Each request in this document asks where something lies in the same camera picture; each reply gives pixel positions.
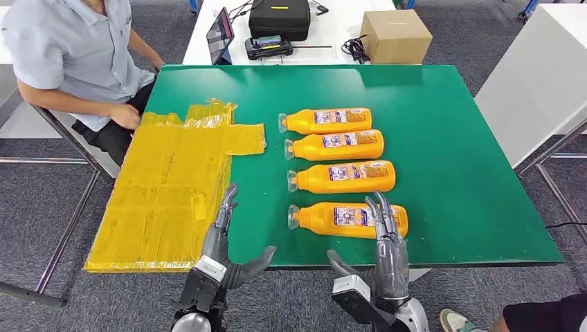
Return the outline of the person's right hand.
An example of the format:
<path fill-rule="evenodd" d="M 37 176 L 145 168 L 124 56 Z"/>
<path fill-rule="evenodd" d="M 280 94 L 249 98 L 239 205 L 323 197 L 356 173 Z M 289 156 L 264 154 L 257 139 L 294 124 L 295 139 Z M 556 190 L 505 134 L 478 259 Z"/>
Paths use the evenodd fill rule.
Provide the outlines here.
<path fill-rule="evenodd" d="M 109 117 L 118 125 L 135 130 L 140 123 L 139 111 L 130 104 L 115 104 L 109 108 Z"/>

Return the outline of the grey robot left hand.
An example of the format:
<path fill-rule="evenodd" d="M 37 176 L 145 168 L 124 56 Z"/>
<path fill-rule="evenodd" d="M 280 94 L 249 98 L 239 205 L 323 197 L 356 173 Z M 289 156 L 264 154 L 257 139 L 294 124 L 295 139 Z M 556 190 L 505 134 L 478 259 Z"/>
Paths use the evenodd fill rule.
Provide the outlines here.
<path fill-rule="evenodd" d="M 271 263 L 276 252 L 275 246 L 267 246 L 262 254 L 246 264 L 236 264 L 228 257 L 228 231 L 237 206 L 235 197 L 238 184 L 232 183 L 224 193 L 214 221 L 210 224 L 204 239 L 201 255 L 205 255 L 226 268 L 221 287 L 236 289 L 248 282 L 258 273 L 265 270 Z"/>

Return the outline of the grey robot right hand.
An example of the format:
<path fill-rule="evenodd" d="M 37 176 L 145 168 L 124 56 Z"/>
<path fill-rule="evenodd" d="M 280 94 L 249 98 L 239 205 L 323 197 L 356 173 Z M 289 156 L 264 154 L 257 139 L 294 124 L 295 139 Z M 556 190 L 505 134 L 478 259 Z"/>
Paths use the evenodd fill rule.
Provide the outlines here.
<path fill-rule="evenodd" d="M 409 267 L 404 238 L 400 235 L 387 198 L 375 191 L 377 200 L 365 197 L 375 221 L 375 267 L 356 270 L 347 265 L 335 250 L 328 250 L 327 257 L 333 271 L 339 276 L 358 275 L 376 297 L 403 299 L 408 297 Z"/>

